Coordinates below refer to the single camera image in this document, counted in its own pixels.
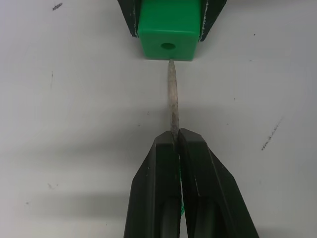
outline white surface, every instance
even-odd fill
[[[55,3],[1,2],[0,237],[121,238],[131,180],[168,130],[167,62],[143,59],[116,0]],[[176,63],[181,126],[235,176],[263,238],[317,237],[316,11],[229,0]]]

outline green plastic block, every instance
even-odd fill
[[[200,22],[201,0],[142,0],[138,36],[145,56],[192,60]]]

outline hole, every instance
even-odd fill
[[[176,46],[172,43],[163,43],[161,44],[161,47],[166,50],[173,50]]]

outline white background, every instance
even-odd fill
[[[131,180],[169,129],[167,62],[144,59],[116,0],[54,1],[1,1],[0,237],[121,238]],[[262,238],[317,237],[316,12],[229,0],[176,62],[181,126],[234,175]]]

